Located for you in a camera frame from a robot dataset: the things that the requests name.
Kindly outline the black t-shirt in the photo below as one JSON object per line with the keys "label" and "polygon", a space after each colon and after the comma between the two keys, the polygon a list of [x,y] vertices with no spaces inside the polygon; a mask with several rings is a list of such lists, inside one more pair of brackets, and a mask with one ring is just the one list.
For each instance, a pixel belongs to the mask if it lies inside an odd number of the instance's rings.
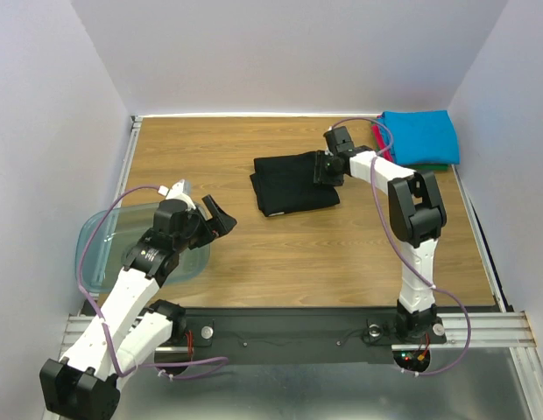
{"label": "black t-shirt", "polygon": [[250,181],[265,217],[333,207],[340,203],[331,185],[314,183],[316,152],[255,158]]}

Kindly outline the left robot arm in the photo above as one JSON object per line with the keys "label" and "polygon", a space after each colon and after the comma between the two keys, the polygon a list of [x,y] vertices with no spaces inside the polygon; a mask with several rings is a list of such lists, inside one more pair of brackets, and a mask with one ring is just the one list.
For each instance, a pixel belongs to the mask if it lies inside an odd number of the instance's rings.
{"label": "left robot arm", "polygon": [[237,224],[209,195],[206,219],[187,196],[162,200],[152,226],[124,260],[116,283],[75,343],[39,372],[46,409],[67,419],[110,419],[124,385],[164,342],[187,335],[185,311],[149,300],[178,267],[187,249],[202,248]]}

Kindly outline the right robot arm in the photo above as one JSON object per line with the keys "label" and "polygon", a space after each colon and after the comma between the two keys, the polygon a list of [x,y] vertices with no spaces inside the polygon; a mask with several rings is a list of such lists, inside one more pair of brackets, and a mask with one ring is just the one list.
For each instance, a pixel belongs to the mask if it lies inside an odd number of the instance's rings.
{"label": "right robot arm", "polygon": [[394,331],[414,341],[437,319],[434,254],[447,214],[433,172],[419,172],[379,157],[365,147],[331,154],[318,151],[314,183],[341,186],[348,175],[370,183],[373,198],[387,195],[389,218],[381,223],[402,262]]}

